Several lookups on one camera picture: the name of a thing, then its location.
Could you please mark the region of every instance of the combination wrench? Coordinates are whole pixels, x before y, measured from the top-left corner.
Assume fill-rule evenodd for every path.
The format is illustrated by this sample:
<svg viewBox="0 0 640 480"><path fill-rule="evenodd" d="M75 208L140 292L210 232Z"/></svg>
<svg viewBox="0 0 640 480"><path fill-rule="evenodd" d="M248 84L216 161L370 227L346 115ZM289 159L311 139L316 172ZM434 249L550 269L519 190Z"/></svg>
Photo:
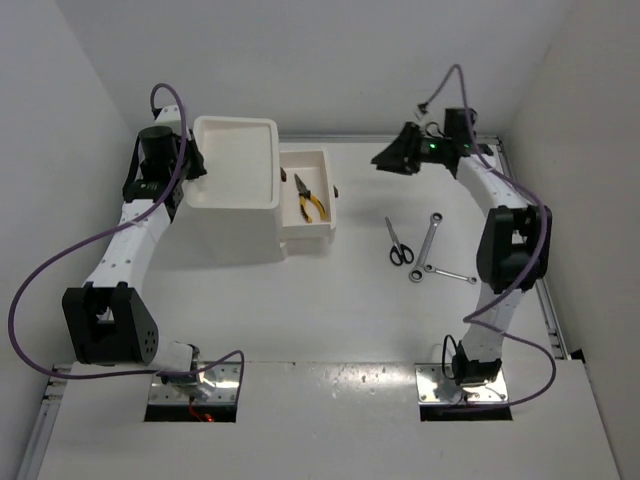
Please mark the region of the combination wrench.
<svg viewBox="0 0 640 480"><path fill-rule="evenodd" d="M447 272L446 270L440 270L433 265L425 265L424 269L427 273L437 273L445 277L455 278L457 280L462 280L463 282L469 282L471 285L475 285L476 283L478 283L478 279L476 277L465 277L464 275L458 275L457 273Z"/></svg>
<svg viewBox="0 0 640 480"><path fill-rule="evenodd" d="M438 228L438 225L440 225L441 221L441 213L435 212L431 215L429 230L427 230L427 235L424 237L424 242L422 242L422 248L420 249L420 253L418 254L418 259L409 272L409 280L411 280L413 283L420 283L424 277L421 269L426 270L427 255L429 255L433 237L435 236L436 229Z"/></svg>

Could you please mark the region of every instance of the red wire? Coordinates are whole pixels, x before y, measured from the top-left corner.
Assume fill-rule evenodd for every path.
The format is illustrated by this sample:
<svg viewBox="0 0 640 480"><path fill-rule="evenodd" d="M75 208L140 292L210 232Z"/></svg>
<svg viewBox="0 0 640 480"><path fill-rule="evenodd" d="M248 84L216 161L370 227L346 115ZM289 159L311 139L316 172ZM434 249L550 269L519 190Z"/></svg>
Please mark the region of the red wire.
<svg viewBox="0 0 640 480"><path fill-rule="evenodd" d="M197 418L199 422L204 422L204 420L202 420L198 412L196 412L195 409L193 408L193 399L189 400L189 413L193 415L195 418Z"/></svg>

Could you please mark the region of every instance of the white wall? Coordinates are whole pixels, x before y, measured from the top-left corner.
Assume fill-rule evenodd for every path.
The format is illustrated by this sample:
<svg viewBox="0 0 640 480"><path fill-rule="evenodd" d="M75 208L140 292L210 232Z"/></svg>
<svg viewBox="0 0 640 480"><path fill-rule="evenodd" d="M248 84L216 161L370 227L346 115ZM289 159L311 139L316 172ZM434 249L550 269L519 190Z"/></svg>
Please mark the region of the white wall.
<svg viewBox="0 0 640 480"><path fill-rule="evenodd" d="M507 144L553 209L548 278L628 479L640 476L639 26L635 0L578 2Z"/></svg>
<svg viewBox="0 0 640 480"><path fill-rule="evenodd" d="M117 222L133 135L55 3L0 2L0 311L21 281L72 242ZM100 257L45 272L18 312L41 364L73 359L60 300ZM44 390L0 333L0 478L14 478Z"/></svg>
<svg viewBox="0 0 640 480"><path fill-rule="evenodd" d="M197 99L194 115L268 117L287 133L395 132L459 62L480 130L496 133L571 0L57 2L135 129L163 79ZM457 87L440 98L450 104Z"/></svg>

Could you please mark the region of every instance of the scissor handle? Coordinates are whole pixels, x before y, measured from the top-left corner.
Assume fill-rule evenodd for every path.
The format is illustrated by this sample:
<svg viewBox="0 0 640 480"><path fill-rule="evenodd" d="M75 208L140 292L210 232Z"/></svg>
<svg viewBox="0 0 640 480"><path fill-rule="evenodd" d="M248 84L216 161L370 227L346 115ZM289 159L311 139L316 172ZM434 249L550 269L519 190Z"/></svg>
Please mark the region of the scissor handle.
<svg viewBox="0 0 640 480"><path fill-rule="evenodd" d="M402 258L404 259L404 263L413 263L413 250L407 247L404 243L400 244L400 249L402 250Z"/></svg>
<svg viewBox="0 0 640 480"><path fill-rule="evenodd" d="M393 263L396 267L399 267L404 263L402 253L400 253L398 247L396 247L395 245L391 247L391 251L389 252L389 260L391 260L391 263Z"/></svg>

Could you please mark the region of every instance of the metal base plate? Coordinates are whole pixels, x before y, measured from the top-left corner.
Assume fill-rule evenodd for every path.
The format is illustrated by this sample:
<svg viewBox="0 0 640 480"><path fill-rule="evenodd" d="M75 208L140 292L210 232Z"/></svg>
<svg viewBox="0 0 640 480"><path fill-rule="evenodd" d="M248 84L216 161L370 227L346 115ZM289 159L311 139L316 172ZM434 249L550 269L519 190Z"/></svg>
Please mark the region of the metal base plate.
<svg viewBox="0 0 640 480"><path fill-rule="evenodd" d="M207 371L209 386L214 394L208 400L198 400L194 405L210 407L233 407L236 403L238 382L240 380L239 363L223 363ZM177 391L171 385L163 384L160 377L154 375L149 389L149 406L188 407L189 397Z"/></svg>
<svg viewBox="0 0 640 480"><path fill-rule="evenodd" d="M507 384L502 370L494 382L477 386L459 386L442 374L439 363L418 364L415 367L418 403L421 408L466 405L505 405L506 407L509 402ZM447 376L453 376L451 365L445 365L445 372Z"/></svg>

